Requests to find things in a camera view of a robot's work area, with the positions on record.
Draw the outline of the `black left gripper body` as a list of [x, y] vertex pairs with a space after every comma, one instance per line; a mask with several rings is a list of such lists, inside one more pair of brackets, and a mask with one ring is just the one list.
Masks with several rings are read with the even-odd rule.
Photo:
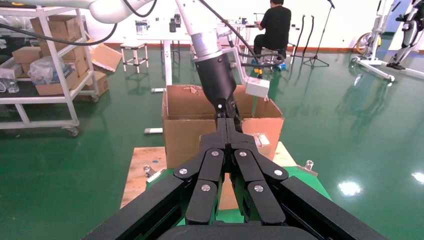
[[237, 84], [226, 53], [203, 60], [195, 66], [203, 93], [215, 109], [217, 118], [240, 119], [234, 97]]

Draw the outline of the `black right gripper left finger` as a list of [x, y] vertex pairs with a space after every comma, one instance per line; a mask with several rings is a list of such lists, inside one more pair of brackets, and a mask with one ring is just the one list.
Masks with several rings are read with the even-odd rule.
[[174, 171], [182, 180], [178, 191], [186, 225], [210, 225], [216, 219], [227, 143], [226, 120], [220, 118], [217, 130], [200, 138], [198, 153]]

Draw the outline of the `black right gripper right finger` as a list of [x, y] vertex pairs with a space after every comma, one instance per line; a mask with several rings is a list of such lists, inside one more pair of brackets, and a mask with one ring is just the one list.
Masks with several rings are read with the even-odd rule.
[[237, 131], [232, 118], [227, 119], [227, 150], [231, 184], [244, 221], [284, 225], [286, 216], [275, 195], [289, 173], [260, 154], [253, 136]]

